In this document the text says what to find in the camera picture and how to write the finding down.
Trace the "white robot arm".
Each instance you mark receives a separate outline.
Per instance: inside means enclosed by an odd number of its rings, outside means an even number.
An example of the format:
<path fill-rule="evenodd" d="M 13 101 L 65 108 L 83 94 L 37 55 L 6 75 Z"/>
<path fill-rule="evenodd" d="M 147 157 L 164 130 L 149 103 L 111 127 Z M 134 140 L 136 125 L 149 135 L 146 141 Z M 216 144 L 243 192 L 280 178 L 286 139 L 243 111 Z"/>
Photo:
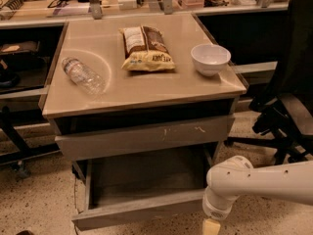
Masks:
<path fill-rule="evenodd" d="M 202 235 L 218 235 L 220 221 L 243 195 L 313 205 L 313 162 L 254 167 L 243 156 L 214 165 L 206 174 Z"/>

